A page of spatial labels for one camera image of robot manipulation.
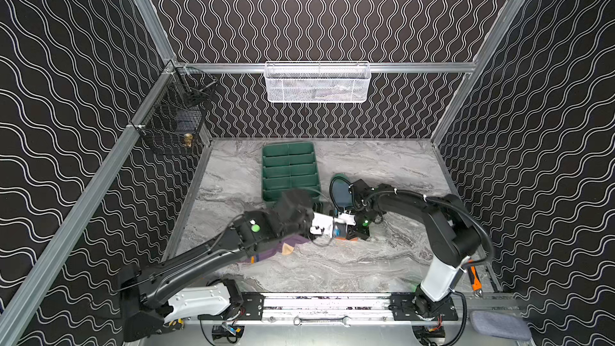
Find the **blue orange striped sock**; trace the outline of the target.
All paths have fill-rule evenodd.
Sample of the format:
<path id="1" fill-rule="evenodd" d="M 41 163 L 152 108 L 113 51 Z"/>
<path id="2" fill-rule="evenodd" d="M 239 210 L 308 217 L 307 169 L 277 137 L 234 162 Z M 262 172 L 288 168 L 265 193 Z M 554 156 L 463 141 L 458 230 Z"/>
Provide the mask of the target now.
<path id="1" fill-rule="evenodd" d="M 351 208 L 352 194 L 350 192 L 351 182 L 344 174 L 335 174 L 329 184 L 329 195 L 337 208 Z"/>

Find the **purple striped sock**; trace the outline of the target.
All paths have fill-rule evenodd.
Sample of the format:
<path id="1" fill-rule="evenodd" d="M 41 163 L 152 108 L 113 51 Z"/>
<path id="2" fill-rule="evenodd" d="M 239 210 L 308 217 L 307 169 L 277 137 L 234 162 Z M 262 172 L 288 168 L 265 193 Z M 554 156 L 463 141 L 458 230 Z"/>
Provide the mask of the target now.
<path id="1" fill-rule="evenodd" d="M 254 264 L 260 261 L 264 261 L 266 259 L 272 258 L 277 254 L 282 255 L 290 255 L 294 252 L 295 248 L 301 244 L 308 243 L 309 239 L 305 238 L 301 235 L 294 235 L 289 238 L 286 238 L 281 243 L 278 243 L 274 248 L 266 250 L 265 252 L 261 252 L 254 256 L 248 257 L 248 259 L 243 260 L 242 264 Z"/>

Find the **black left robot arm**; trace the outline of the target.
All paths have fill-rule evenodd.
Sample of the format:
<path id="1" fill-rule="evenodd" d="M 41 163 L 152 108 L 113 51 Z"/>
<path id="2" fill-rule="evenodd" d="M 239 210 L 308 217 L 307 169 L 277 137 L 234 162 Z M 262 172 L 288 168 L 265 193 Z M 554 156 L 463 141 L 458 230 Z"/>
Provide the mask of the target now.
<path id="1" fill-rule="evenodd" d="M 170 322 L 169 300 L 198 278 L 264 254 L 291 237 L 309 238 L 313 204 L 308 191 L 291 189 L 273 207 L 241 213 L 219 235 L 186 253 L 145 268 L 123 267 L 115 290 L 123 341 L 153 335 Z"/>

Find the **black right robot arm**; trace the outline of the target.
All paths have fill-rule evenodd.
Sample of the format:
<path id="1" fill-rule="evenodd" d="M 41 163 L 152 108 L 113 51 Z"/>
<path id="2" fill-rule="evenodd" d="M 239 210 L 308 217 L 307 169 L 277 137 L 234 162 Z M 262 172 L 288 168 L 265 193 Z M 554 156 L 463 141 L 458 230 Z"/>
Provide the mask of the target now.
<path id="1" fill-rule="evenodd" d="M 387 184 L 370 187 L 361 179 L 348 190 L 357 216 L 395 213 L 424 226 L 433 259 L 412 301 L 423 319 L 440 315 L 464 271 L 493 261 L 492 239 L 455 195 L 428 196 Z"/>

